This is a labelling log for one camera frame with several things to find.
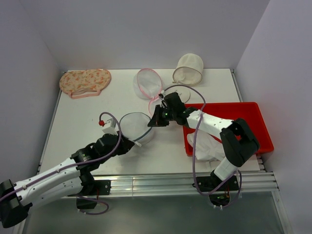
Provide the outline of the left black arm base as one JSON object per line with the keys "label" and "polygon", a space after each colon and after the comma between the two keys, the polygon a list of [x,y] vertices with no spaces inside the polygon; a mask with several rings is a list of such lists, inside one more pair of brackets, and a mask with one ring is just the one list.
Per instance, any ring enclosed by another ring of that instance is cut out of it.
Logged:
{"label": "left black arm base", "polygon": [[[80,192],[81,196],[91,196],[98,200],[101,196],[107,196],[110,194],[111,180],[95,180],[93,185],[86,191]],[[78,210],[90,211],[96,207],[98,203],[95,201],[88,201],[76,197],[76,207]]]}

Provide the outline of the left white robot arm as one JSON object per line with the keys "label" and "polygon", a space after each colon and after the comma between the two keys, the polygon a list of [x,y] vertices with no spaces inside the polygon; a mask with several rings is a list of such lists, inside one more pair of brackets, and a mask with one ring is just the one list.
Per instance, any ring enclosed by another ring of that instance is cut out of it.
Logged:
{"label": "left white robot arm", "polygon": [[94,191],[92,171],[114,156],[124,155],[134,142],[120,133],[104,134],[96,142],[77,150],[62,163],[29,179],[5,180],[0,184],[0,221],[11,228],[31,211],[64,196],[89,195]]}

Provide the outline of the grey-trimmed white mesh laundry bag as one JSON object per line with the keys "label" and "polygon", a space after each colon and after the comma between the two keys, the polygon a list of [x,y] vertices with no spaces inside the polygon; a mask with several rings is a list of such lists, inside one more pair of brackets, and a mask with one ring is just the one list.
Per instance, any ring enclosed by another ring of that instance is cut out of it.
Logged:
{"label": "grey-trimmed white mesh laundry bag", "polygon": [[149,143],[154,137],[154,129],[148,127],[151,118],[142,112],[131,112],[120,119],[122,134],[137,146]]}

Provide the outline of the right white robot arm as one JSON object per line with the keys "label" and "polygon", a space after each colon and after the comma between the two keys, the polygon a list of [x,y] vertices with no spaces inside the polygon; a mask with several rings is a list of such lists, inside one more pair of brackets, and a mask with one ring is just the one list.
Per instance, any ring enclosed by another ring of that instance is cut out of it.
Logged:
{"label": "right white robot arm", "polygon": [[260,144],[247,122],[216,117],[193,106],[186,107],[174,92],[164,96],[161,105],[156,105],[148,127],[165,127],[171,121],[178,125],[208,133],[221,140],[225,158],[211,175],[211,185],[222,190],[230,177],[260,148]]}

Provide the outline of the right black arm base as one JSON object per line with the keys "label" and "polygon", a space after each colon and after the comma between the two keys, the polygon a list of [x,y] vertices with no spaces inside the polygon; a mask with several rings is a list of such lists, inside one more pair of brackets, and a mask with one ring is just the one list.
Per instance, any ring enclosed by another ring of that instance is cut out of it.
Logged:
{"label": "right black arm base", "polygon": [[214,175],[214,173],[211,173],[210,176],[198,176],[196,177],[196,181],[199,187],[199,190],[204,192],[211,192],[213,189],[218,187],[216,190],[218,193],[213,193],[209,195],[209,200],[214,206],[223,207],[230,203],[231,196],[230,192],[232,191],[238,191],[239,190],[239,184],[237,177],[235,175],[232,175],[224,184],[220,186],[222,181]]}

